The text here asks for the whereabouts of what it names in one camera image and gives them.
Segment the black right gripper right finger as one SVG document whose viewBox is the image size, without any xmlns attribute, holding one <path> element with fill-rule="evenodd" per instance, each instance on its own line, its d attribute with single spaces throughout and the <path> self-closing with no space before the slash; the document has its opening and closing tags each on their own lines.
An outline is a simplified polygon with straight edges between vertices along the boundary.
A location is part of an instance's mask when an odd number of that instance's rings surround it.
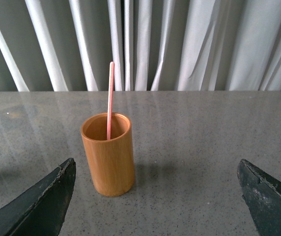
<svg viewBox="0 0 281 236">
<path fill-rule="evenodd" d="M 281 236 L 281 181 L 246 159 L 237 167 L 242 196 L 261 236 Z"/>
</svg>

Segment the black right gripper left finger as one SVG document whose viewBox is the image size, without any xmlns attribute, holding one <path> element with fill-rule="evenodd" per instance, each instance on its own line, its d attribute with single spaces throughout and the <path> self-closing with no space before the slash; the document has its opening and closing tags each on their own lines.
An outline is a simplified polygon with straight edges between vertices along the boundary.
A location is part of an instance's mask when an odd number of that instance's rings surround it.
<svg viewBox="0 0 281 236">
<path fill-rule="evenodd" d="M 0 236 L 57 236 L 72 199 L 76 163 L 69 158 L 0 208 Z"/>
</svg>

